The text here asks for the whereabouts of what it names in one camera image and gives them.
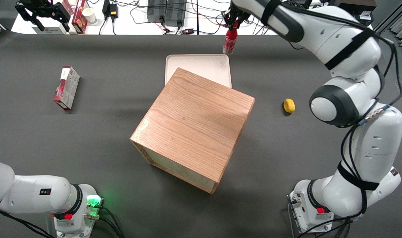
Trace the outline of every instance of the white tray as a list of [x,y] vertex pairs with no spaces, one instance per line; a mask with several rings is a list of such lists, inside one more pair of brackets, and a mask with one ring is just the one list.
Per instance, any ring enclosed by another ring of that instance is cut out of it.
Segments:
[[229,57],[215,55],[169,55],[166,58],[166,80],[170,80],[177,68],[182,68],[211,81],[232,88]]

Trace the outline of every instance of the white table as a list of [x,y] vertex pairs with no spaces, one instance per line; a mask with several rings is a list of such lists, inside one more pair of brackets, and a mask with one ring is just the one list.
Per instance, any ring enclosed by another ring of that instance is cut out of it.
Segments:
[[[141,22],[146,22],[147,17],[146,17],[146,11],[147,8],[135,8],[135,3],[136,1],[133,0],[119,0],[121,3],[118,3],[118,16],[115,20],[115,33],[117,35],[162,35],[165,33],[163,29],[161,29],[158,25],[155,23],[144,23],[144,24],[136,24],[136,23],[141,23]],[[104,4],[104,0],[91,0],[89,3],[89,6],[95,10],[95,15],[97,16],[97,23],[94,25],[89,24],[86,28],[85,34],[91,34],[91,35],[98,35],[100,27],[102,26],[104,22],[104,16],[101,12],[102,6]],[[123,3],[133,3],[133,5],[127,5],[127,6],[120,6],[124,5]],[[140,0],[139,1],[139,6],[147,6],[148,0]],[[225,35],[227,32],[226,27],[219,27],[216,23],[216,20],[214,19],[217,15],[221,14],[221,11],[225,11],[229,8],[229,3],[228,0],[198,0],[198,11],[199,11],[199,26],[200,26],[200,31],[205,32],[205,33],[214,33],[216,32],[217,35]],[[187,0],[186,4],[186,14],[185,14],[185,23],[184,27],[181,28],[187,29],[187,28],[193,28],[194,30],[197,29],[197,15],[196,15],[196,0]],[[44,19],[44,21],[55,21],[53,19]],[[260,30],[263,24],[259,22],[258,19],[255,19],[253,16],[249,18],[249,20],[253,20],[255,23],[258,24],[247,24],[247,23],[242,23],[240,28],[238,29],[238,34],[239,35],[252,35],[254,33],[260,34],[266,34],[266,35],[276,35],[275,32],[272,30],[268,30],[266,32],[266,29],[264,28],[263,30]],[[24,21],[20,15],[17,16],[15,20],[15,24],[12,27],[13,32],[17,33],[23,33],[23,34],[36,34],[35,30],[32,29],[32,26],[34,26],[30,21]],[[169,30],[171,31],[176,31],[177,27],[168,27]],[[102,35],[113,35],[113,29],[112,29],[112,21],[110,18],[107,19],[107,22],[104,24],[104,27],[101,31]]]

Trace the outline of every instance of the black table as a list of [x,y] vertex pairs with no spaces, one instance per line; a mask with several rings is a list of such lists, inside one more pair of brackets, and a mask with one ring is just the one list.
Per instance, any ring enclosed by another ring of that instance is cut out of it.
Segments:
[[[308,107],[329,72],[313,54],[293,50],[278,36],[239,37],[230,57],[232,85],[256,102],[210,196],[149,165],[129,141],[163,88],[168,55],[222,50],[223,36],[167,37],[3,32],[0,162],[18,175],[91,184],[128,238],[290,237],[286,194],[301,179],[332,175],[341,159],[347,129],[320,122]],[[68,112],[52,101],[64,65],[82,77]],[[386,79],[382,102],[397,96],[394,81]],[[291,116],[282,112],[286,98],[296,104]],[[396,107],[402,111],[402,100]],[[402,176],[402,144],[394,165]],[[48,216],[18,217],[45,227]],[[353,223],[350,233],[402,237],[402,182]],[[0,238],[36,236],[0,216]],[[92,237],[114,236],[98,222]]]

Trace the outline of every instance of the red button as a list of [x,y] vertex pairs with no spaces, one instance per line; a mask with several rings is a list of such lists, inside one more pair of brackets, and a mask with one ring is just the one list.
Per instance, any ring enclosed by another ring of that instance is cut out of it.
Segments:
[[65,215],[64,215],[64,219],[65,219],[65,220],[71,220],[72,217],[73,217],[72,214],[65,214]]
[[322,213],[325,213],[326,210],[325,210],[324,208],[317,208],[317,212],[318,212],[319,214],[322,214]]

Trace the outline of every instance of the red box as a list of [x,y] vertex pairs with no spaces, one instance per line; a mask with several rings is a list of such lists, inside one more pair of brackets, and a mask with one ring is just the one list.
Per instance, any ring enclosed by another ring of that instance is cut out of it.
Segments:
[[76,29],[78,34],[84,34],[86,30],[86,25],[88,24],[86,18],[82,15],[83,9],[89,8],[86,0],[79,0],[76,4],[76,9],[74,10],[74,16],[71,24]]
[[68,2],[68,0],[63,0],[63,1],[61,2],[61,4],[64,6],[64,9],[66,9],[67,13],[69,13],[70,16],[73,15],[74,11],[73,11],[73,9],[71,8],[71,5],[70,5],[70,3]]
[[55,90],[53,101],[64,110],[71,109],[79,79],[79,74],[77,74],[72,66],[63,67],[60,83]]

